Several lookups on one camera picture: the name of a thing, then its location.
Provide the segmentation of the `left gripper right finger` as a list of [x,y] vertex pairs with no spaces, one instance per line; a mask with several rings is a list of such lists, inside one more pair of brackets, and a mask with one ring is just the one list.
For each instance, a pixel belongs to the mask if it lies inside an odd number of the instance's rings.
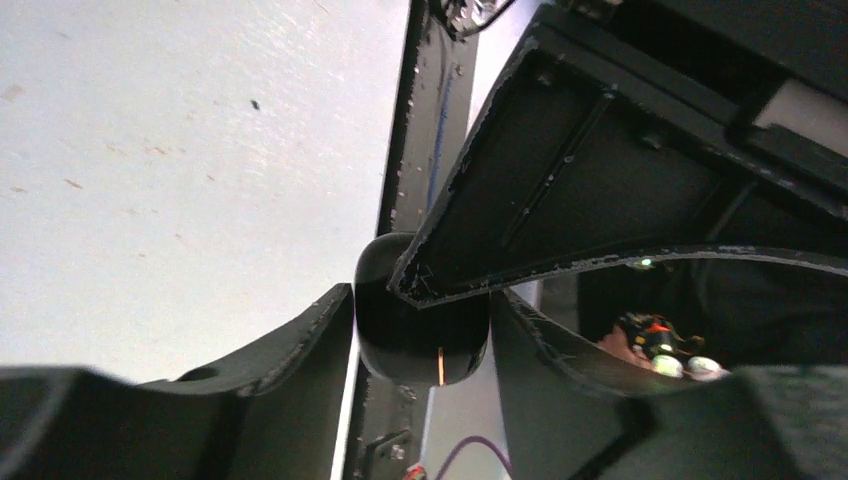
[[517,479],[843,479],[847,370],[744,367],[687,382],[626,363],[512,292],[492,348]]

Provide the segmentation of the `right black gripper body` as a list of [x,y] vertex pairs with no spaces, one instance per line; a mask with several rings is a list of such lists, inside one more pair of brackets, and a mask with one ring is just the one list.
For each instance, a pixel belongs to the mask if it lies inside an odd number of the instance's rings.
[[847,98],[843,1],[576,1],[529,30],[529,215],[847,215],[847,159],[815,122],[761,122]]

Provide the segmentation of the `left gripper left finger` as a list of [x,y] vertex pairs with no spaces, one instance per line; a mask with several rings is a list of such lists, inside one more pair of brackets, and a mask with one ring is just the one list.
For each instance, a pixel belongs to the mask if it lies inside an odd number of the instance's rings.
[[327,479],[353,298],[302,314],[174,381],[131,385],[81,367],[1,372],[5,479]]

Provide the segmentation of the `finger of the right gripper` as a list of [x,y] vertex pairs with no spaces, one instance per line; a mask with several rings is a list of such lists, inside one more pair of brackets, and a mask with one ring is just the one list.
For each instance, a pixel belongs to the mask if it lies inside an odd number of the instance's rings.
[[425,307],[641,259],[847,272],[847,161],[585,23],[535,23],[390,285]]

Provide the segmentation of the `black earbud charging case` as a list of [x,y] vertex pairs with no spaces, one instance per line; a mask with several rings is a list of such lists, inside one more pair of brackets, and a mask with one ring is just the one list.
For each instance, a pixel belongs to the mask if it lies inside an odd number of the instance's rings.
[[353,293],[360,355],[373,375],[397,385],[457,384],[482,363],[490,300],[483,295],[417,308],[391,291],[389,280],[413,237],[381,235],[359,257]]

